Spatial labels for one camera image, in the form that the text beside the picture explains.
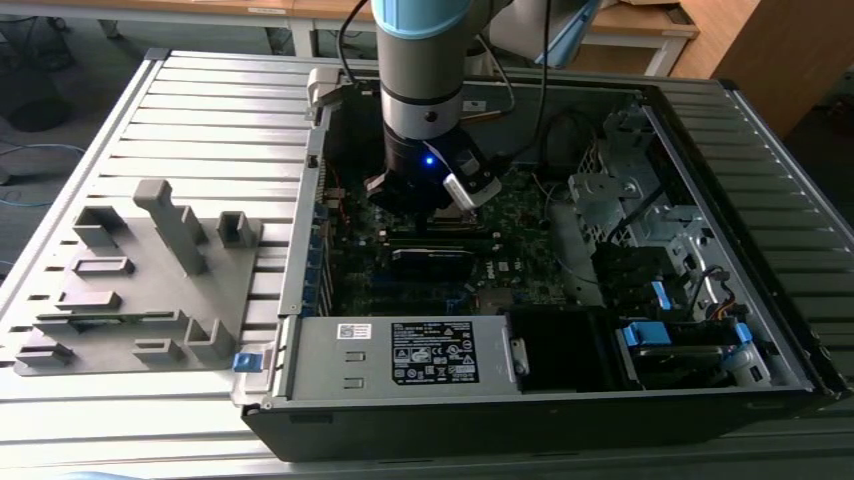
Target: aluminum extrusion table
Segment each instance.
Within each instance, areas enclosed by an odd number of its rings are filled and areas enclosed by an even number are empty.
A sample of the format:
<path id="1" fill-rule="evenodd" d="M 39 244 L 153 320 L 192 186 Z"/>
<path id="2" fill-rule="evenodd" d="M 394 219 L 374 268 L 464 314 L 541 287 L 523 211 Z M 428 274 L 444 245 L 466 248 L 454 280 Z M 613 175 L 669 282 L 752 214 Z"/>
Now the aluminum extrusion table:
<path id="1" fill-rule="evenodd" d="M 264 221 L 242 344 L 266 342 L 277 325 L 284 261 L 309 122 L 308 72 L 329 62 L 272 56 L 152 51 L 0 289 L 0 477 L 100 471 L 142 478 L 377 478 L 575 472 L 637 468 L 673 477 L 719 478 L 752 460 L 763 475 L 843 471 L 854 453 L 854 406 L 812 418 L 756 424 L 701 445 L 593 451 L 569 456 L 425 459 L 401 463 L 286 464 L 240 420 L 229 371 L 22 378 L 11 371 L 29 335 L 38 292 L 60 281 L 84 205 L 142 216 L 130 200 L 142 177 L 168 178 L 200 218 L 242 210 Z M 513 75 L 536 75 L 516 71 Z M 849 248 L 845 227 L 736 91 L 709 81 L 581 77 L 655 83 L 681 117 L 719 180 L 788 285 L 816 285 L 795 301 L 837 368 L 854 376 L 854 274 L 836 272 Z M 808 247 L 811 261 L 792 260 Z M 809 291 L 829 284 L 831 297 Z"/>

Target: warning label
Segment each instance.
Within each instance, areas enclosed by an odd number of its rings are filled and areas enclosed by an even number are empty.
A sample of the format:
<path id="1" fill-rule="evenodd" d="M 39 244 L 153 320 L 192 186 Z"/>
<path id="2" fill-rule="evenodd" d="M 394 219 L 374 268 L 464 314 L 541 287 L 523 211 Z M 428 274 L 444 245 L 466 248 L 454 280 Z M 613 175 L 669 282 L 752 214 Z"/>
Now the warning label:
<path id="1" fill-rule="evenodd" d="M 477 383 L 470 322 L 392 323 L 390 370 L 397 385 Z"/>

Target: barcode sticker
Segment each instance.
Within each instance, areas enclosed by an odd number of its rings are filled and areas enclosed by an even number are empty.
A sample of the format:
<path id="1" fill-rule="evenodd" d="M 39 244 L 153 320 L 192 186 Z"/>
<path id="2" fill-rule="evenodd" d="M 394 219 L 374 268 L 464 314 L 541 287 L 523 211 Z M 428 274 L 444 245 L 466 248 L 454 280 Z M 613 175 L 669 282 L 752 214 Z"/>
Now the barcode sticker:
<path id="1" fill-rule="evenodd" d="M 370 324 L 369 323 L 338 323 L 337 339 L 338 340 L 369 340 Z"/>
<path id="2" fill-rule="evenodd" d="M 266 15 L 284 15 L 286 12 L 284 8 L 248 8 L 249 13 L 264 13 Z"/>

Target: blue clip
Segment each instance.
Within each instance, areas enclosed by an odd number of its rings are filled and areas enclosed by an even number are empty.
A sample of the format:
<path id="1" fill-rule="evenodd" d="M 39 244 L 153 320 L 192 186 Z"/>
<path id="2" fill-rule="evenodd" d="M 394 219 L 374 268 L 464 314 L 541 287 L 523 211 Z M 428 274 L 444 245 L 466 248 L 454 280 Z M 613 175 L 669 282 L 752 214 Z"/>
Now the blue clip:
<path id="1" fill-rule="evenodd" d="M 657 296 L 657 304 L 661 306 L 661 310 L 671 310 L 672 304 L 669 303 L 669 298 L 667 298 L 664 284 L 657 281 L 652 282 L 652 290 L 655 290 L 655 295 Z"/>
<path id="2" fill-rule="evenodd" d="M 237 353 L 230 369 L 236 373 L 257 373 L 264 370 L 264 355 L 260 353 Z"/>
<path id="3" fill-rule="evenodd" d="M 669 334 L 664 322 L 631 322 L 623 328 L 623 337 L 625 345 L 636 347 L 637 345 L 669 345 Z"/>
<path id="4" fill-rule="evenodd" d="M 741 345 L 752 341 L 752 333 L 749 333 L 749 327 L 745 323 L 735 324 L 735 334 L 737 335 L 737 340 L 741 342 Z"/>

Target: metal bracket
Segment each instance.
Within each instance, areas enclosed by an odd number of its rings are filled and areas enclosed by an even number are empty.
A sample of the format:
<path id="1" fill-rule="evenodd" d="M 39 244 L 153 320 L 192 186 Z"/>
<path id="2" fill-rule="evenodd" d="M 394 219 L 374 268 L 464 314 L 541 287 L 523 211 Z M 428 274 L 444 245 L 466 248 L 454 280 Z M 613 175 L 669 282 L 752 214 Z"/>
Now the metal bracket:
<path id="1" fill-rule="evenodd" d="M 569 177 L 569 193 L 588 225 L 608 225 L 616 215 L 619 200 L 640 198 L 631 181 L 604 173 L 576 173 Z"/>

